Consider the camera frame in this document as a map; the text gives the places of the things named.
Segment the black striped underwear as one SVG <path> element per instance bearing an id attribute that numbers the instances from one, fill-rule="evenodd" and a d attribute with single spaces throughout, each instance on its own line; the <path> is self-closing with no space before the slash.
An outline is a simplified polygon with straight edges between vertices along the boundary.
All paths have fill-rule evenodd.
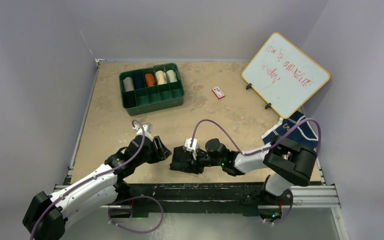
<path id="1" fill-rule="evenodd" d="M 169 169 L 172 171 L 177 171 L 175 170 L 175 162 L 176 161 L 191 161 L 192 159 L 192 154 L 185 151 L 182 146 L 175 147 L 173 149 L 173 156 L 172 156 L 172 161 L 169 165 Z"/>

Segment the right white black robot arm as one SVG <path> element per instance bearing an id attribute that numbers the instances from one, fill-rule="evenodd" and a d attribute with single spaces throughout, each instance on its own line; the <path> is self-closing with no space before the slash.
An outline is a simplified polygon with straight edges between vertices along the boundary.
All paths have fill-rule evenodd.
<path id="1" fill-rule="evenodd" d="M 172 171 L 198 175 L 205 167 L 219 166 L 233 177 L 269 168 L 274 173 L 265 180 L 260 196 L 272 204 L 292 186 L 309 185 L 317 158 L 313 148 L 281 136 L 262 148 L 243 152 L 229 150 L 217 138 L 208 140 L 201 149 L 196 139 L 188 138 L 184 145 L 174 148 L 169 167 Z"/>

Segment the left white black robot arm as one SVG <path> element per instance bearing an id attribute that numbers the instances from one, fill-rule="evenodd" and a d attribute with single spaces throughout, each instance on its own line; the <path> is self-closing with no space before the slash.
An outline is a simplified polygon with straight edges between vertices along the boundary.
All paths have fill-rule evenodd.
<path id="1" fill-rule="evenodd" d="M 147 199 L 146 195 L 133 195 L 125 178 L 142 164 L 155 164 L 171 155 L 159 136 L 139 134 L 79 181 L 51 194 L 37 193 L 22 224 L 32 240 L 59 240 L 75 222 L 101 206 Z"/>

